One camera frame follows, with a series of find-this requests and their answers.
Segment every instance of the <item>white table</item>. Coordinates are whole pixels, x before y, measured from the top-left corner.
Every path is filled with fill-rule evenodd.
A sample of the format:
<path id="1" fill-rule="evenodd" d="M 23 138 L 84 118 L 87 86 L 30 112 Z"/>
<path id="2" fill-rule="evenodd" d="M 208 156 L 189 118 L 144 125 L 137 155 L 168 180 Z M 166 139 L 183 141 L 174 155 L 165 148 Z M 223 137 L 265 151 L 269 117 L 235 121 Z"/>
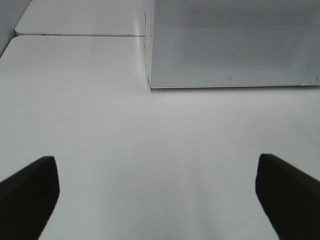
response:
<path id="1" fill-rule="evenodd" d="M 57 161 L 41 240 L 276 240 L 261 153 L 320 179 L 320 89 L 150 91 L 138 37 L 20 36 L 0 59 L 0 177 Z"/>
<path id="2" fill-rule="evenodd" d="M 32 0 L 17 35 L 140 36 L 142 0 Z"/>

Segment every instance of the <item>white perforated panel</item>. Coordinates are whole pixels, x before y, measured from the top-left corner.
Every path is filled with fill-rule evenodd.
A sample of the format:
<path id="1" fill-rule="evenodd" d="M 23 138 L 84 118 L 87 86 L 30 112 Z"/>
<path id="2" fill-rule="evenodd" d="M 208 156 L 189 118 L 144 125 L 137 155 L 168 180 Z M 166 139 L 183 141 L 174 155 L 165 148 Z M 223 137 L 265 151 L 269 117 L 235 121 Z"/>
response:
<path id="1" fill-rule="evenodd" d="M 155 0 L 152 87 L 300 85 L 319 0 Z"/>

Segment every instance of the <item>white tabletop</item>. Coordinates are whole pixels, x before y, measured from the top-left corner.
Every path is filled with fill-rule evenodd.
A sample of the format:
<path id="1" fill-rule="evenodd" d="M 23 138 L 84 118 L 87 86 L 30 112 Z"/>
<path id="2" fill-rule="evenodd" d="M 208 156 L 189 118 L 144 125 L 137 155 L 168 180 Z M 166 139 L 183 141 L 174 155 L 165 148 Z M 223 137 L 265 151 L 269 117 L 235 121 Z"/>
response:
<path id="1" fill-rule="evenodd" d="M 142 0 L 32 0 L 18 35 L 140 36 Z"/>
<path id="2" fill-rule="evenodd" d="M 320 179 L 320 89 L 150 91 L 139 37 L 20 36 L 0 59 L 0 177 L 57 161 L 42 240 L 276 240 L 261 153 Z"/>

